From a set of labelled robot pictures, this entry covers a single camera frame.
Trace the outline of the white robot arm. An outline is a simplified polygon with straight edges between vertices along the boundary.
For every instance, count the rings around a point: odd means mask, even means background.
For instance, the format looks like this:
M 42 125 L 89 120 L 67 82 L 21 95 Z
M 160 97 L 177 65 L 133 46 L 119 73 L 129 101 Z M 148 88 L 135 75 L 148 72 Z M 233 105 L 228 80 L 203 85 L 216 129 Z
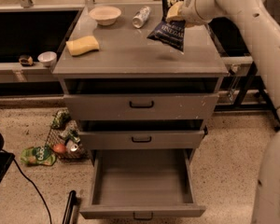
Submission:
M 203 25 L 226 17 L 239 29 L 280 118 L 280 25 L 265 0 L 183 0 L 170 7 L 167 21 Z M 267 145 L 259 168 L 251 224 L 280 224 L 280 131 Z

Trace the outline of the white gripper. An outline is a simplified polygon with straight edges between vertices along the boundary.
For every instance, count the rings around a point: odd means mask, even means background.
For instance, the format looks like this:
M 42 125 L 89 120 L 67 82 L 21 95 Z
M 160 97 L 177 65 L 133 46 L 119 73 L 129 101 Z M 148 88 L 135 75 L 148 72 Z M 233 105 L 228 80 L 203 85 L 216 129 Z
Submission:
M 184 0 L 173 4 L 166 16 L 167 21 L 184 21 L 204 25 L 219 15 L 216 0 Z

